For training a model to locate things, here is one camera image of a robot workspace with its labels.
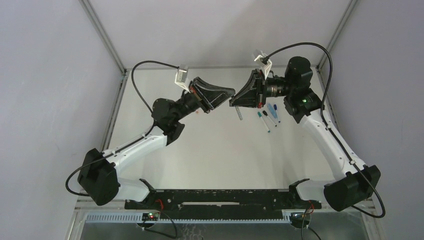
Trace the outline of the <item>black checkered pen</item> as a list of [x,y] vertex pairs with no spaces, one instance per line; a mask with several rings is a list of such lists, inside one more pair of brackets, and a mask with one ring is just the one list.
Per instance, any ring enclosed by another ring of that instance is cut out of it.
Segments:
[[240,108],[238,106],[235,106],[235,110],[236,110],[236,113],[238,115],[239,120],[242,121],[243,120],[243,115],[242,115],[242,113],[240,111]]

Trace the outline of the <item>white pen green end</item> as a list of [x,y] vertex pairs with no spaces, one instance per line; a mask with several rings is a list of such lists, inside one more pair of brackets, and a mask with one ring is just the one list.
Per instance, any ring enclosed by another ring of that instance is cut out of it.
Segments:
[[264,118],[263,118],[263,115],[262,115],[259,111],[257,112],[257,115],[258,115],[258,117],[259,117],[259,119],[260,119],[261,123],[263,124],[263,126],[264,126],[264,128],[265,128],[266,132],[267,132],[267,133],[270,133],[270,132],[271,132],[271,130],[269,129],[269,127],[268,127],[267,123],[265,122],[265,120],[264,120]]

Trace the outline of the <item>light blue correction tape pen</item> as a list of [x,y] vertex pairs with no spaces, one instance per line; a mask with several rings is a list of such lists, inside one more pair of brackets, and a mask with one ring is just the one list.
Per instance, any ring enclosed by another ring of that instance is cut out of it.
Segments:
[[267,108],[269,110],[269,112],[271,113],[271,115],[275,118],[278,119],[278,115],[276,110],[274,109],[273,105],[271,105],[270,103],[267,104]]

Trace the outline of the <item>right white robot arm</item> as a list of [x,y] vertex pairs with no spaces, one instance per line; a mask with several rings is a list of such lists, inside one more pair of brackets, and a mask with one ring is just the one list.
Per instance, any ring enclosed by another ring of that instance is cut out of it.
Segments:
[[267,98],[283,97],[286,111],[315,141],[334,177],[331,181],[305,178],[295,182],[292,187],[297,196],[304,201],[325,201],[338,212],[370,198],[381,172],[376,165],[368,166],[358,157],[327,119],[328,111],[310,87],[313,76],[310,61],[295,56],[289,60],[283,77],[269,77],[269,73],[269,64],[254,69],[229,105],[260,109]]

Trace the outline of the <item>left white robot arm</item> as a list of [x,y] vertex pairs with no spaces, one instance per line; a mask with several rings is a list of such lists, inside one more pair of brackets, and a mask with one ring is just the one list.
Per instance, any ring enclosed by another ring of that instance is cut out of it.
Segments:
[[196,77],[188,92],[178,100],[158,98],[152,106],[152,126],[121,146],[100,152],[87,152],[77,178],[86,194],[98,206],[112,200],[142,202],[153,187],[143,179],[134,180],[121,173],[155,150],[176,141],[185,125],[180,120],[198,109],[209,113],[234,96],[233,88],[220,87]]

